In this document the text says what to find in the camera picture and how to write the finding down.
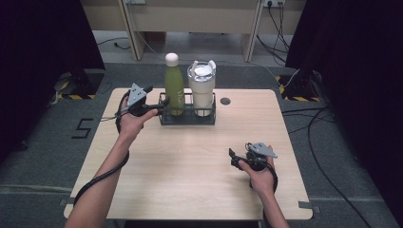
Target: light wood tabletop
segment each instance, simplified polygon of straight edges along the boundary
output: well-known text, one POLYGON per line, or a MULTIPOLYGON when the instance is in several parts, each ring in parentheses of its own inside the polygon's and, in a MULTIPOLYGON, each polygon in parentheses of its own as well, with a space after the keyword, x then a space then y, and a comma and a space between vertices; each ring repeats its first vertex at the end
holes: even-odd
MULTIPOLYGON (((128 88, 112 92, 104 117, 113 117, 128 88)), ((158 103, 163 88, 147 94, 158 103)), ((130 147, 109 210, 109 219, 259 220, 262 205, 249 188, 248 175, 230 164, 228 148, 245 157, 246 143, 271 144, 278 158, 276 198, 286 219, 310 219, 311 209, 298 207, 308 196, 274 91, 214 89, 215 125, 145 123, 130 147), (229 98, 231 103, 220 103, 229 98)), ((73 188, 74 198, 90 181, 118 137, 115 122, 100 122, 73 188)), ((72 205, 68 204, 68 217, 72 205)))

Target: white tumbler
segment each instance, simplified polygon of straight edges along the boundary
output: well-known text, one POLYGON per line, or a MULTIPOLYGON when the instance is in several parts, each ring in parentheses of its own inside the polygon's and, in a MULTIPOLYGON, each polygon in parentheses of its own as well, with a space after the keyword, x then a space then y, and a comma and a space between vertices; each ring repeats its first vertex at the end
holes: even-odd
POLYGON ((195 63, 187 69, 192 104, 198 116, 208 116, 213 107, 213 88, 216 86, 216 64, 210 60, 195 63))

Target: black curtain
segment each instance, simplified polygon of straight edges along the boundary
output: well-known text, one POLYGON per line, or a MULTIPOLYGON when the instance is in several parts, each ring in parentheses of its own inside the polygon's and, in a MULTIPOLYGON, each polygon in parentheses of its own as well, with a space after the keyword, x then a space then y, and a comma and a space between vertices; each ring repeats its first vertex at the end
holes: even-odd
POLYGON ((403 226, 401 9, 399 0, 308 0, 286 66, 321 73, 347 139, 403 226))
POLYGON ((79 0, 1 1, 0 34, 1 162, 28 136, 63 73, 105 66, 79 0))

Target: forearm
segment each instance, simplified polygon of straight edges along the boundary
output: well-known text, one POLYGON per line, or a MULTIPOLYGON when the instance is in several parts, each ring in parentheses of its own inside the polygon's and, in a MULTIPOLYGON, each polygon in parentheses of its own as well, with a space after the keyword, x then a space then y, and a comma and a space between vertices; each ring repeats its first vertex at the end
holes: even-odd
POLYGON ((273 194, 259 194, 260 200, 263 203, 264 213, 273 228, 289 227, 285 220, 278 202, 273 194))
MULTIPOLYGON (((119 137, 95 177, 106 173, 121 163, 130 145, 130 141, 119 137)), ((118 170, 87 189, 74 206, 68 217, 66 227, 102 227, 112 202, 120 173, 121 170, 118 170)))

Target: hand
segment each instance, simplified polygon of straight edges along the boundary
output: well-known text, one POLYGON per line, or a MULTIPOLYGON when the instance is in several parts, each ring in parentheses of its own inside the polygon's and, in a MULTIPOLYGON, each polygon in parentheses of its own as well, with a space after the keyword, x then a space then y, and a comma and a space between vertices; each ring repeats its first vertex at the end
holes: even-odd
MULTIPOLYGON (((272 157, 267 157, 266 160, 269 164, 272 165, 273 168, 275 168, 272 157)), ((261 196, 262 194, 270 194, 270 195, 275 194, 273 190, 273 185, 275 181, 273 175, 267 168, 261 171, 255 171, 245 161, 239 161, 239 164, 240 167, 251 178, 253 189, 257 191, 258 195, 261 196)))
MULTIPOLYGON (((127 106, 127 99, 128 97, 126 97, 122 102, 122 108, 127 106)), ((141 117, 133 116, 130 113, 124 114, 121 118, 121 133, 119 136, 124 137, 132 143, 142 130, 144 123, 157 115, 157 113, 158 110, 153 109, 141 117)))

